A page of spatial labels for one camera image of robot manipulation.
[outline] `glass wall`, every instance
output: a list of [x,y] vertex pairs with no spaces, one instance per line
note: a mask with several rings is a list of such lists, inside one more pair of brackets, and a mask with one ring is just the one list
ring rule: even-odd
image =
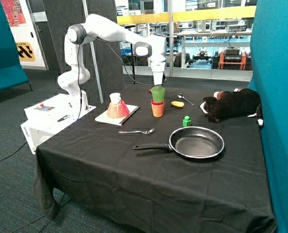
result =
[[[250,39],[256,0],[116,0],[117,22],[134,24],[144,37],[167,39],[167,68],[173,77],[249,81],[252,77]],[[152,74],[149,59],[131,56],[121,43],[128,72]]]

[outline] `frying pan handle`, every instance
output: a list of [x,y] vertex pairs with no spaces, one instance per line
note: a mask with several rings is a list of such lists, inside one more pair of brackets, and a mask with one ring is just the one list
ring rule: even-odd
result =
[[132,147],[133,150],[150,150],[150,149],[158,149],[158,150],[166,150],[171,151],[173,150],[168,144],[166,143],[148,143],[148,144],[141,144]]

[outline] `black tablecloth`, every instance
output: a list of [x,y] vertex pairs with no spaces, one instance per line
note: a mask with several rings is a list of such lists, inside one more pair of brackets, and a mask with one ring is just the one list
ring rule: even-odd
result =
[[[179,92],[194,105],[172,106]],[[199,105],[213,92],[166,88],[164,116],[155,118],[148,87],[133,85],[121,91],[121,97],[140,109],[122,126],[95,121],[107,109],[106,102],[41,144],[36,150],[33,191],[43,212],[49,218],[57,215],[59,205],[52,191],[58,188],[75,202],[148,233],[274,232],[256,119],[209,123]],[[186,115],[193,126],[223,137],[222,154],[190,160],[175,152],[131,149],[167,143]],[[151,128],[155,132],[148,135],[118,133]]]

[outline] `black and white stuffed cat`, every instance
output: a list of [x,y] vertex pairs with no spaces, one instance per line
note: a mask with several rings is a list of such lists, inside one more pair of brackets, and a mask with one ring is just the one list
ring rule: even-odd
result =
[[214,96],[203,98],[200,107],[209,122],[220,123],[232,117],[259,117],[258,124],[263,125],[260,95],[251,89],[236,89],[233,92],[215,92]]

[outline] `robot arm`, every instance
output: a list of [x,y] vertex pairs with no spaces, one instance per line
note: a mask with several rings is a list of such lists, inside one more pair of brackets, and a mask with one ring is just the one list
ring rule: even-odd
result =
[[163,36],[152,34],[142,37],[132,33],[99,15],[89,15],[86,22],[71,26],[67,31],[68,39],[79,45],[89,43],[97,37],[109,41],[128,41],[134,44],[134,53],[139,58],[150,57],[154,84],[161,85],[166,65],[166,39]]
[[134,44],[137,57],[150,57],[154,84],[162,84],[166,66],[166,38],[154,34],[142,37],[105,17],[92,14],[86,18],[85,23],[69,27],[64,41],[65,62],[71,66],[71,70],[58,77],[58,84],[69,93],[74,111],[81,108],[83,113],[88,108],[86,93],[79,87],[79,84],[90,78],[90,73],[83,64],[80,44],[90,43],[97,37],[109,42],[128,41]]

